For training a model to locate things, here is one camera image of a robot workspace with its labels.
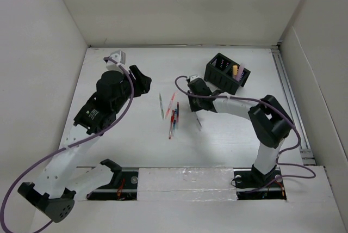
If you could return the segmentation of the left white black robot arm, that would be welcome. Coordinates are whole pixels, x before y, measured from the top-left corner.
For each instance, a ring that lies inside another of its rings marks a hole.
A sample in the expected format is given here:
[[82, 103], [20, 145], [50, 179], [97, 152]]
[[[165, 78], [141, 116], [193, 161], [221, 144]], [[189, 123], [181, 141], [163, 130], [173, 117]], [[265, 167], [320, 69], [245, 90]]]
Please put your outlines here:
[[136, 65], [104, 72], [96, 83], [96, 91], [74, 118], [60, 152], [35, 181], [22, 183], [18, 193], [52, 222], [59, 223], [77, 200], [87, 199], [99, 187], [118, 186], [122, 168], [110, 159], [74, 180], [71, 176], [87, 151], [119, 121], [117, 114], [122, 107], [129, 108], [133, 98], [147, 94], [151, 82]]

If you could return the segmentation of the blue clear pen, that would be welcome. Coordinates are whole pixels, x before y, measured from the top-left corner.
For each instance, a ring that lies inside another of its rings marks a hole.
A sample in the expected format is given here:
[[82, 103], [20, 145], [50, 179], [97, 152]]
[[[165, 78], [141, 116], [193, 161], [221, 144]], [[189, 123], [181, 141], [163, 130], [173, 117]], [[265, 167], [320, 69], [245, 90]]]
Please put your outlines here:
[[174, 112], [173, 124], [172, 124], [172, 136], [175, 135], [175, 130], [178, 129], [178, 124], [179, 124], [179, 102], [177, 102], [176, 109]]

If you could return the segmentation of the red clear pen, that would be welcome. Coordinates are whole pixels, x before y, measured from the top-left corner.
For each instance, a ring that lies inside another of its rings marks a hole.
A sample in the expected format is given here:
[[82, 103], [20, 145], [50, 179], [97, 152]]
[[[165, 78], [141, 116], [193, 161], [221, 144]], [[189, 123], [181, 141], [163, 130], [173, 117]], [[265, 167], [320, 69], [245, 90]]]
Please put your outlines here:
[[172, 137], [174, 120], [175, 120], [175, 110], [172, 110], [171, 121], [170, 121], [170, 129], [169, 129], [169, 139], [171, 139], [171, 137]]

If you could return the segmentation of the purple highlighter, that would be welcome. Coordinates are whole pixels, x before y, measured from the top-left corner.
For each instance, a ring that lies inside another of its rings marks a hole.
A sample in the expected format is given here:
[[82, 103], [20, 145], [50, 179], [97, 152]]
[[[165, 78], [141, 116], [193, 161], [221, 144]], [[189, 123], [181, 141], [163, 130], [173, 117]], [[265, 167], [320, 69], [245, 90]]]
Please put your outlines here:
[[242, 77], [242, 75], [243, 75], [243, 72], [244, 72], [244, 64], [240, 64], [239, 65], [239, 68], [238, 68], [238, 71], [237, 71], [237, 74], [236, 74], [236, 77], [235, 77], [235, 79], [237, 80], [237, 81], [240, 81], [240, 79], [241, 79], [241, 77]]

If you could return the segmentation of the pink clear pen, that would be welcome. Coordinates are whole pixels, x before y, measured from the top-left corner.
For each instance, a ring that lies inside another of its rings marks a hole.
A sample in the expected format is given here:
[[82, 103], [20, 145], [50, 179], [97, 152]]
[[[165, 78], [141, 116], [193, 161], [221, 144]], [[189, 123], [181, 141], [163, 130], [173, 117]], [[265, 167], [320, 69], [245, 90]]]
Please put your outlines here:
[[170, 110], [171, 110], [171, 108], [172, 108], [172, 104], [173, 104], [173, 101], [174, 101], [174, 99], [175, 99], [175, 96], [176, 96], [177, 92], [178, 92], [178, 91], [175, 91], [175, 92], [172, 94], [172, 96], [171, 96], [171, 99], [170, 99], [168, 108], [167, 108], [166, 113], [165, 113], [165, 118], [166, 118], [166, 119], [167, 119], [168, 116], [169, 116], [169, 113], [170, 113]]

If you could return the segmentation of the orange highlighter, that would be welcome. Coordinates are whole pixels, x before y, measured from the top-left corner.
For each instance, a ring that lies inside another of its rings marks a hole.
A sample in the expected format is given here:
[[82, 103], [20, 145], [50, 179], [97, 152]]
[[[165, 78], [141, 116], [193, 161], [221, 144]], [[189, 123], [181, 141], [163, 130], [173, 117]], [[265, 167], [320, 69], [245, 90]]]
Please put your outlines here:
[[238, 74], [238, 66], [237, 65], [233, 65], [232, 66], [232, 75], [233, 77], [236, 77]]

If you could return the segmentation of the green clear pen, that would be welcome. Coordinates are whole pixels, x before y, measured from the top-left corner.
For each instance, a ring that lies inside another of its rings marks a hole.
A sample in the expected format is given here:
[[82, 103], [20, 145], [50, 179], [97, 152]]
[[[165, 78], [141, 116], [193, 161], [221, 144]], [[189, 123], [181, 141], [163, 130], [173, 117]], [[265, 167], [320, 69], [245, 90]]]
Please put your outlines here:
[[159, 93], [158, 96], [159, 96], [159, 103], [160, 103], [161, 118], [164, 120], [165, 119], [165, 115], [164, 115], [164, 107], [163, 107], [163, 101], [162, 101], [161, 93]]

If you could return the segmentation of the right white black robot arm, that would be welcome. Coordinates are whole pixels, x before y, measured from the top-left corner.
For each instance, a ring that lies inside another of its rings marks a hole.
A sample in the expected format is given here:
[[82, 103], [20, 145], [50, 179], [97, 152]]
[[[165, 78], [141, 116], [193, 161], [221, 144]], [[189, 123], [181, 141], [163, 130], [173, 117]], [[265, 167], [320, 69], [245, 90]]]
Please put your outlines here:
[[256, 160], [246, 181], [250, 187], [261, 187], [274, 178], [276, 157], [291, 130], [292, 120], [272, 95], [260, 101], [234, 100], [220, 90], [212, 92], [205, 81], [193, 75], [187, 78], [190, 108], [235, 115], [252, 124], [259, 140]]

